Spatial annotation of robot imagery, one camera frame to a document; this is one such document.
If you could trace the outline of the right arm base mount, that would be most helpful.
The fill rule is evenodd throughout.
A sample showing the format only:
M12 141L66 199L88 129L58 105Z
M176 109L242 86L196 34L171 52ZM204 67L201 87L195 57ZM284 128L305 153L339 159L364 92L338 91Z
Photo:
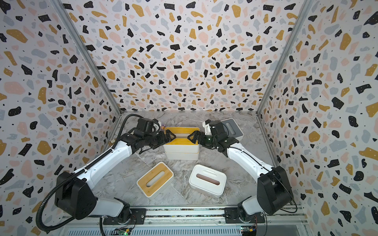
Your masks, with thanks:
M264 213L248 215L241 207L224 208L223 217L226 224L258 224L265 223Z

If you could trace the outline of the grey lid tissue box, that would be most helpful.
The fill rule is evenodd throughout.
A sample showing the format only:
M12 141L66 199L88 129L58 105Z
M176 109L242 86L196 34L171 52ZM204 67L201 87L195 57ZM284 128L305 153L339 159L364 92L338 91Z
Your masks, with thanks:
M229 137L233 137L238 141L242 141L244 133L234 119L226 119L221 122L225 127L226 133Z

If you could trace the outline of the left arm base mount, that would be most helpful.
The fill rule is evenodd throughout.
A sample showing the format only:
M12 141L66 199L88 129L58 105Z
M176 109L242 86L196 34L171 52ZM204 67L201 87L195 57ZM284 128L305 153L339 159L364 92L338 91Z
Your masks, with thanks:
M117 217L110 217L104 219L103 225L143 225L146 217L146 208L128 208L120 213Z

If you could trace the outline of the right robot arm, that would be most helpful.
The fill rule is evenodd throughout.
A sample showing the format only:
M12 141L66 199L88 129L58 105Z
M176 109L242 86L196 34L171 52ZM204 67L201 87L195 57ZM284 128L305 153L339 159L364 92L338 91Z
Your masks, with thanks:
M205 131L194 131L187 139L204 148L216 150L239 164L257 183L257 193L238 204L241 221L251 221L254 214L273 215L294 201L291 186L284 168L273 167L249 152L241 140L244 132L234 119L206 120Z

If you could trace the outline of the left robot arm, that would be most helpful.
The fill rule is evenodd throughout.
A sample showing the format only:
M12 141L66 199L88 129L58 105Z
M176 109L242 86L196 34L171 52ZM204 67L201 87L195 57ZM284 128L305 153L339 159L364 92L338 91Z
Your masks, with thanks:
M129 132L120 132L113 146L98 158L72 174L58 176L57 183L62 187L55 194L55 205L77 220L107 216L119 224L128 223L132 217L130 205L117 198L99 198L94 195L93 188L108 172L137 151L156 149L175 139L176 135L168 129L161 129L156 119L139 117L137 126Z

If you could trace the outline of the white pink tissue box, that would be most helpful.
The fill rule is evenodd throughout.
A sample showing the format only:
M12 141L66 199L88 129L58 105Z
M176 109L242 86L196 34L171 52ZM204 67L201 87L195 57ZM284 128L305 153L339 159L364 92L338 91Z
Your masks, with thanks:
M189 178L192 189L205 195L220 198L225 189L226 174L203 165L195 165Z

